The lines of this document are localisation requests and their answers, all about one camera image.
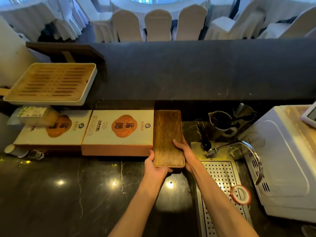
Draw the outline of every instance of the white appliance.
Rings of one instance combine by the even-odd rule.
[[[263,167],[255,185],[268,215],[316,223],[316,130],[300,120],[310,105],[275,106],[238,139],[250,142]],[[261,140],[251,143],[251,139]],[[253,181],[258,164],[245,159]]]

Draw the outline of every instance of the orange logo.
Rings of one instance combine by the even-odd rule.
[[[46,127],[46,132],[48,133],[49,137],[55,138],[61,136],[66,131],[68,131],[71,127],[71,120],[68,116],[62,115],[58,117],[55,124],[50,127]]]
[[[123,115],[112,123],[112,131],[117,137],[125,138],[137,129],[137,121],[130,115]]]

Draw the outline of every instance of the dark wooden board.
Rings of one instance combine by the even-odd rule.
[[[183,152],[177,149],[172,140],[182,143],[182,123],[180,111],[155,111],[154,123],[154,165],[170,168],[183,168]]]

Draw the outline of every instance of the faucet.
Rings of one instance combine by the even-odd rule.
[[[227,147],[227,146],[237,145],[237,144],[242,144],[242,145],[246,146],[249,149],[249,151],[251,152],[251,154],[254,156],[254,158],[256,159],[256,161],[258,163],[259,173],[258,173],[257,179],[255,181],[255,185],[258,185],[263,178],[262,163],[261,163],[261,160],[260,160],[259,156],[257,155],[255,149],[249,143],[247,143],[245,141],[236,141],[233,143],[228,143],[228,144],[222,145],[220,147],[211,148],[211,149],[209,149],[209,151],[205,151],[205,155],[209,158],[215,158],[220,149]]]

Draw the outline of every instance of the tape roll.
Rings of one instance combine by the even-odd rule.
[[[244,194],[244,198],[242,200],[238,197],[238,190],[240,190]],[[249,190],[241,184],[235,185],[230,189],[230,197],[237,204],[248,205],[251,202],[251,195]]]

